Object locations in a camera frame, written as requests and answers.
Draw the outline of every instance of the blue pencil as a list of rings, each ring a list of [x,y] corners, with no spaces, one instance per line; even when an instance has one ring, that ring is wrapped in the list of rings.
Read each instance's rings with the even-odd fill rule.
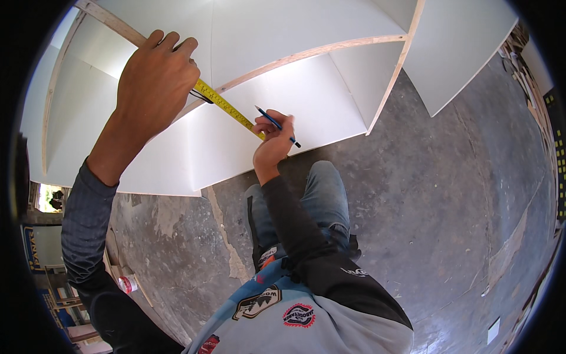
[[[261,108],[259,108],[258,106],[256,106],[255,108],[258,109],[259,113],[262,114],[262,116],[264,116],[265,118],[269,119],[270,122],[272,122],[279,130],[283,130],[283,128],[281,127],[281,125],[279,123],[277,123],[276,120],[274,120],[273,118],[271,118],[269,116],[269,114],[267,114],[266,112],[264,112],[264,110],[262,110]],[[295,138],[290,137],[289,140],[291,140],[291,142],[293,142],[293,144],[295,144],[297,147],[301,147],[301,144],[299,144]]]

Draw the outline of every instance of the white melamine board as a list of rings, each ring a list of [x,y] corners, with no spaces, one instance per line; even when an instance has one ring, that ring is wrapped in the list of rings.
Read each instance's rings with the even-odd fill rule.
[[[405,33],[372,0],[215,0],[212,84],[320,46]]]
[[[554,87],[554,83],[546,69],[541,53],[538,51],[537,45],[532,38],[529,39],[521,51],[521,57],[525,60],[530,72],[533,74],[534,80],[541,91],[541,95],[546,95],[546,93]]]
[[[72,55],[65,56],[49,115],[47,175],[37,182],[73,185],[116,106],[117,89],[115,78]]]
[[[86,16],[69,44],[67,55],[119,79],[136,49],[135,45],[95,18]]]
[[[329,54],[350,90],[367,129],[375,118],[404,44],[362,45]]]
[[[47,176],[39,182],[72,186],[116,106],[118,81],[67,55],[57,80],[48,127]],[[190,189],[186,122],[152,139],[124,172],[119,192],[200,196]]]
[[[516,21],[504,0],[426,0],[403,68],[431,116],[487,63]]]
[[[34,182],[41,181],[43,177],[41,166],[43,112],[51,72],[58,54],[59,49],[56,47],[52,45],[47,47],[37,64],[25,95],[20,131],[28,139],[29,177]]]
[[[295,136],[302,148],[293,146],[289,155],[367,131],[328,54],[271,70],[225,92],[223,97],[250,121],[259,116],[254,105],[293,114]],[[261,141],[218,107],[201,106],[181,120],[191,122],[193,189],[204,188],[253,168],[252,157]]]
[[[409,33],[417,0],[373,0],[401,28]]]
[[[189,129],[189,120],[177,121],[150,140],[124,171],[118,191],[200,197],[190,181],[190,159],[197,151],[191,150]]]
[[[155,29],[175,31],[181,41],[195,37],[199,46],[192,58],[200,78],[211,83],[211,31],[213,0],[99,0],[97,3],[144,37]]]
[[[69,29],[71,28],[72,23],[75,20],[75,17],[77,16],[78,13],[79,13],[79,9],[76,7],[72,7],[69,9],[67,15],[65,15],[63,20],[61,20],[61,23],[59,23],[59,26],[55,30],[53,37],[51,37],[52,46],[54,46],[57,49],[61,49],[61,46],[63,45],[63,41],[65,41],[65,37],[67,36],[67,33],[69,32]]]

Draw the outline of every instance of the tape measure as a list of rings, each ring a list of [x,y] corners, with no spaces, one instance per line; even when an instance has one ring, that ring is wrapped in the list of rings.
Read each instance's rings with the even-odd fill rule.
[[[225,99],[222,98],[216,91],[212,89],[209,85],[204,83],[201,79],[196,82],[195,90],[199,91],[204,97],[208,98],[211,102],[220,107],[224,112],[228,113],[232,118],[234,118],[241,125],[246,127],[247,130],[254,133],[252,127],[254,126],[249,120],[246,119],[236,108],[229,104]],[[265,139],[263,133],[255,134],[261,140]]]

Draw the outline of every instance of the sticker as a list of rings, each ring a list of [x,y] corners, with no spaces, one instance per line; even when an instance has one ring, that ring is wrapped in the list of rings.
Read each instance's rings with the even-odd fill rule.
[[[241,300],[232,319],[237,321],[241,317],[254,318],[279,301],[281,301],[281,290],[275,284],[271,285],[263,293]]]
[[[359,277],[362,277],[362,278],[366,275],[369,275],[365,270],[363,270],[361,268],[358,268],[356,270],[347,270],[347,269],[344,269],[344,268],[340,268],[340,269],[342,269],[343,271],[345,271],[348,274],[352,274],[352,275],[359,276]]]
[[[283,315],[283,324],[289,327],[309,328],[315,323],[314,312],[311,305],[295,304]]]
[[[259,257],[259,268],[262,269],[264,267],[264,263],[277,252],[277,246],[271,247],[268,251],[264,252],[261,257]]]
[[[254,277],[252,278],[252,280],[258,282],[259,284],[263,284],[263,280],[265,279],[264,275],[261,274],[256,274],[254,275]]]
[[[218,343],[220,343],[220,337],[217,335],[211,335],[200,347],[198,354],[211,354]]]

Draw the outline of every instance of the dusty floor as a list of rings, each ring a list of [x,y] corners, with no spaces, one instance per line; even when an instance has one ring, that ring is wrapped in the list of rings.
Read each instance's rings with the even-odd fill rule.
[[[281,172],[301,194],[323,159],[346,186],[358,265],[407,312],[413,352],[498,352],[555,246],[539,130],[499,59],[434,118],[402,72],[369,137],[292,157]],[[205,198],[114,200],[120,258],[155,307],[135,297],[182,344],[253,275],[242,197],[254,183],[252,171]],[[500,335],[487,346],[497,317]]]

